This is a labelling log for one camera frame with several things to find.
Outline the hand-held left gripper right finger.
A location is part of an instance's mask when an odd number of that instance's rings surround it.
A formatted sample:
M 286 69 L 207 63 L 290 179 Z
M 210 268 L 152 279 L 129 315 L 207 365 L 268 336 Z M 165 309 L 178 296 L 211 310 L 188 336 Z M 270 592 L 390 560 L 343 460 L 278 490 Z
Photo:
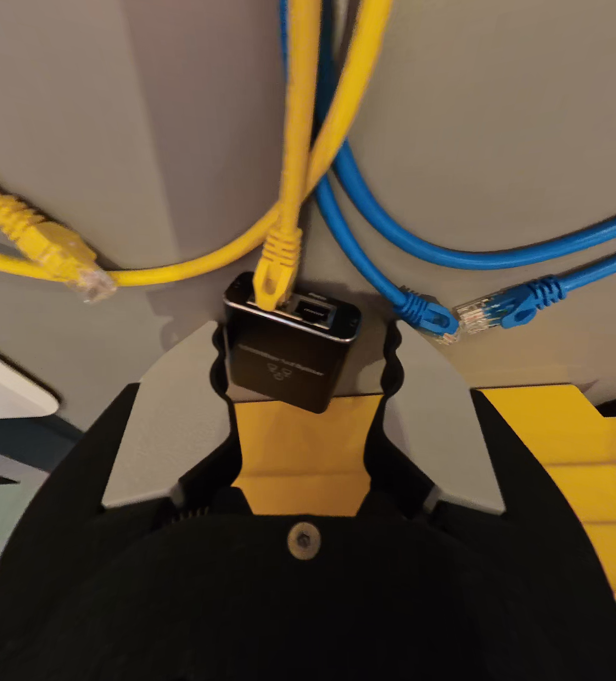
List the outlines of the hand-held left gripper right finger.
M 471 391 L 419 332 L 389 324 L 381 399 L 364 446 L 371 489 L 414 517 L 440 503 L 500 516 L 505 502 Z

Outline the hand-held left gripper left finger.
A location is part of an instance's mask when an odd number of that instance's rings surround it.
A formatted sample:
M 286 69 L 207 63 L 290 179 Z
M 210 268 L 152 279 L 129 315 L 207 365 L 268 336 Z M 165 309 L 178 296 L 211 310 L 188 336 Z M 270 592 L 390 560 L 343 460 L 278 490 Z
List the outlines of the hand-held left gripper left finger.
M 226 390 L 213 387 L 219 325 L 208 321 L 142 377 L 102 504 L 169 498 L 185 505 L 184 476 L 230 435 Z

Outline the black ethernet splitter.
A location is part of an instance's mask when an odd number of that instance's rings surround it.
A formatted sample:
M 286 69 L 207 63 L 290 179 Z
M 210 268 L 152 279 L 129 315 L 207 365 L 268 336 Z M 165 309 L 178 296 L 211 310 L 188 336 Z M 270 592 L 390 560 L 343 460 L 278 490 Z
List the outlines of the black ethernet splitter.
M 232 382 L 312 413 L 324 413 L 362 324 L 360 309 L 298 291 L 273 311 L 242 272 L 224 293 L 226 346 Z

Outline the yellow plastic bin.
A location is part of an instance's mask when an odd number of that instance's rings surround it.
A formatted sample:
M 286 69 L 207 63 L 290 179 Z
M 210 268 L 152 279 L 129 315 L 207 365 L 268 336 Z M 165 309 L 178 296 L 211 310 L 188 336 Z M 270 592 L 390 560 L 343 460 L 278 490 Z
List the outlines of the yellow plastic bin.
M 483 394 L 566 497 L 616 596 L 616 417 L 571 385 Z M 336 398 L 322 414 L 279 402 L 235 406 L 236 483 L 259 514 L 354 515 L 369 488 L 366 434 L 380 396 Z

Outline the white sign stand base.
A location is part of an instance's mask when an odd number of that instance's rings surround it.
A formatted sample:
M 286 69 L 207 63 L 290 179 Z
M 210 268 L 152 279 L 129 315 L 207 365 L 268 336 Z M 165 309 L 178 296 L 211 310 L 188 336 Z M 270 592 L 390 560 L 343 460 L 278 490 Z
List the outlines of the white sign stand base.
M 0 359 L 0 420 L 50 416 L 59 407 L 53 393 Z

